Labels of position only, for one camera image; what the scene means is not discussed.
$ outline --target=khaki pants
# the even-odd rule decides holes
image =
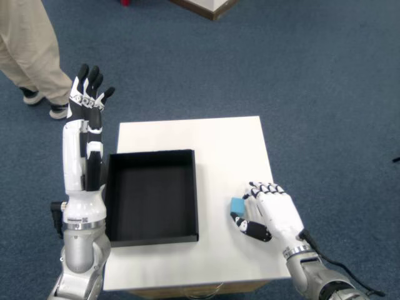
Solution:
[[[41,0],[0,0],[0,70],[16,85],[68,102],[56,35]]]

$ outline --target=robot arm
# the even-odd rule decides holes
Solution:
[[[69,97],[62,132],[62,156],[67,203],[61,206],[64,247],[62,273],[48,299],[96,299],[103,286],[103,268],[111,245],[105,234],[106,207],[100,186],[103,160],[101,111],[112,95],[100,96],[103,81],[98,67],[82,65]]]
[[[310,300],[369,299],[346,276],[323,264],[321,257],[326,258],[320,255],[316,243],[304,229],[292,198],[282,187],[261,182],[250,182],[250,185],[251,190],[243,199],[256,202],[267,230],[276,239],[286,259],[293,284],[302,296]],[[374,293],[384,296],[379,291]]]

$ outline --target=black shoe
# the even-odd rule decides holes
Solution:
[[[25,87],[20,87],[19,89],[24,94],[23,101],[27,105],[36,105],[44,98],[42,93],[39,91],[31,91],[30,89],[27,89]]]
[[[68,113],[68,103],[64,105],[50,104],[50,116],[55,120],[64,119]]]

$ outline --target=cable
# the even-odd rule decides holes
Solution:
[[[352,277],[359,285],[361,285],[362,287],[364,287],[365,289],[368,290],[367,292],[367,296],[375,294],[379,297],[384,297],[386,294],[382,291],[377,291],[369,286],[367,286],[366,284],[364,284],[363,282],[361,282],[361,280],[359,280],[354,274],[353,272],[351,272],[349,270],[348,267],[346,267],[344,264],[342,264],[341,262],[337,262],[337,261],[333,261],[332,259],[329,259],[327,256],[325,256],[318,248],[317,243],[314,241],[314,239],[311,237],[309,231],[307,229],[303,229],[300,233],[299,233],[299,238],[306,240],[310,246],[321,256],[321,258],[323,258],[324,260],[326,260],[328,263],[330,264],[334,264],[335,266],[339,266],[340,268],[344,269],[350,277]]]

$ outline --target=black box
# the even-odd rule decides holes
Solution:
[[[198,241],[194,151],[111,154],[104,202],[114,247]]]

